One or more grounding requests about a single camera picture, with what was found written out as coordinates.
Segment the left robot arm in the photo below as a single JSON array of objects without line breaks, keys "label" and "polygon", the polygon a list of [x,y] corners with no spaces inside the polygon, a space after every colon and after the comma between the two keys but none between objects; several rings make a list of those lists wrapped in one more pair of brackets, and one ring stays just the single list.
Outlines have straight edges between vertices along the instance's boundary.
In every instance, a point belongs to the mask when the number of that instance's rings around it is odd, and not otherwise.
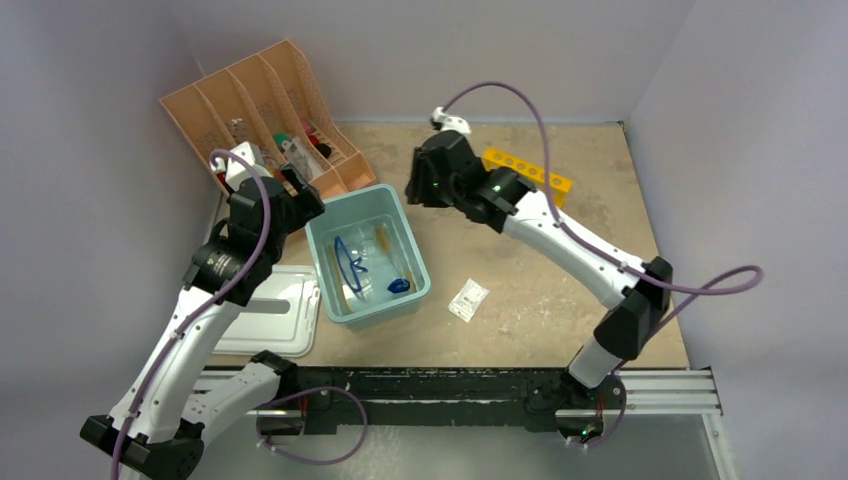
[{"label": "left robot arm", "polygon": [[111,458],[113,479],[186,479],[206,448],[249,410],[297,399],[292,362],[265,350],[235,377],[197,395],[213,350],[281,259],[286,237],[321,215],[318,191],[291,165],[282,176],[248,178],[230,195],[230,214],[198,248],[166,331],[142,372],[107,414],[80,436]]}]

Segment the tan bristle brush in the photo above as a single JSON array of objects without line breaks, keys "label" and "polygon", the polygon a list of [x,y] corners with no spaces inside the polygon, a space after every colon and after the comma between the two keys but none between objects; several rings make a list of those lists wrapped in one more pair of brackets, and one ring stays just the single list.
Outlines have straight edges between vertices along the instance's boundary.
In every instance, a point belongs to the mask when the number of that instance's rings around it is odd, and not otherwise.
[{"label": "tan bristle brush", "polygon": [[382,226],[376,226],[374,228],[374,235],[377,246],[379,247],[380,251],[387,257],[390,257],[392,252],[392,246],[385,228]]}]

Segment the teal plastic bin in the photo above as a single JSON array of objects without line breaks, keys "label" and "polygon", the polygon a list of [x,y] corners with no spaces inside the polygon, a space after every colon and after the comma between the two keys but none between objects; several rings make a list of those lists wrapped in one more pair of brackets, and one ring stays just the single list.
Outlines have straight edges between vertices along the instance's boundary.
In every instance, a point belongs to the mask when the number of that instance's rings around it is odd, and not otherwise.
[{"label": "teal plastic bin", "polygon": [[396,190],[335,196],[305,233],[329,319],[361,329],[417,312],[432,282]]}]

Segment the blue safety glasses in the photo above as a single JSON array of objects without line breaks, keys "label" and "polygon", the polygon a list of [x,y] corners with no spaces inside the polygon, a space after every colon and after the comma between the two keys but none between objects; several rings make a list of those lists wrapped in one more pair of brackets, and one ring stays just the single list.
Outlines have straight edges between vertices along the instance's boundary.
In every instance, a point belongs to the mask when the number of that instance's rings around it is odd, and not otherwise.
[{"label": "blue safety glasses", "polygon": [[344,284],[353,294],[361,293],[365,286],[365,275],[369,272],[362,265],[362,258],[355,257],[340,236],[334,238],[333,252]]}]

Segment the tan rubber tubing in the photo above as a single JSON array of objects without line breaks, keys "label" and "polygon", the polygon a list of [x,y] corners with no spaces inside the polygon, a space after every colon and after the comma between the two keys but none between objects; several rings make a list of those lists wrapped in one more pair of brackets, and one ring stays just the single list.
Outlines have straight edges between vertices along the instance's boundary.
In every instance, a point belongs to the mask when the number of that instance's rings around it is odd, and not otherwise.
[{"label": "tan rubber tubing", "polygon": [[[362,265],[369,272],[364,278],[365,286],[363,291],[359,294],[353,294],[342,280],[333,252],[333,243],[328,247],[329,262],[333,275],[332,286],[339,296],[340,309],[345,315],[364,313],[368,309],[398,300],[417,290],[412,273],[408,269],[402,269],[394,256],[387,257],[382,253],[377,258],[362,260]],[[406,278],[410,280],[414,284],[412,290],[407,295],[396,298],[381,297],[375,294],[375,289],[379,285],[388,283],[395,278]]]}]

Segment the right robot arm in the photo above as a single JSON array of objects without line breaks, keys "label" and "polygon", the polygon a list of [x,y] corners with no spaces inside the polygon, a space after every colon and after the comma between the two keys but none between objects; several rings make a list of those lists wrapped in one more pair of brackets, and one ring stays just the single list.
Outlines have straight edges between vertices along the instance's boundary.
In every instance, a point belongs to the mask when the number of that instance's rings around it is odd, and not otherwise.
[{"label": "right robot arm", "polygon": [[471,222],[530,246],[606,308],[561,381],[573,406],[596,399],[606,377],[638,357],[669,309],[670,294],[659,285],[672,278],[668,261],[645,262],[618,250],[549,205],[526,176],[509,167],[485,169],[456,131],[439,132],[414,149],[405,195],[411,205],[453,207]]}]

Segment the white bin lid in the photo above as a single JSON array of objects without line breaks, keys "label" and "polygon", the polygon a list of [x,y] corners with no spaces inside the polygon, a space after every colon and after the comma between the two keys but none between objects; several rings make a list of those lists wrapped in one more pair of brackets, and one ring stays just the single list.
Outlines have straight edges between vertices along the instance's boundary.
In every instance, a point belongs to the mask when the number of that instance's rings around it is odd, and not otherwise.
[{"label": "white bin lid", "polygon": [[252,356],[269,350],[284,358],[303,357],[314,344],[320,300],[314,267],[275,265],[213,353]]}]

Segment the white label packet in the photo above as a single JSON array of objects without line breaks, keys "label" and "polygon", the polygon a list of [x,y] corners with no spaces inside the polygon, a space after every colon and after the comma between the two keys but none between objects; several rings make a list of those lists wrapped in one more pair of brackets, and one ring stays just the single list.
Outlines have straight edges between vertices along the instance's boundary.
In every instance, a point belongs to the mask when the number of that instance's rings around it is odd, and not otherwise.
[{"label": "white label packet", "polygon": [[490,290],[469,278],[448,304],[448,310],[465,323],[469,323],[489,295]]}]

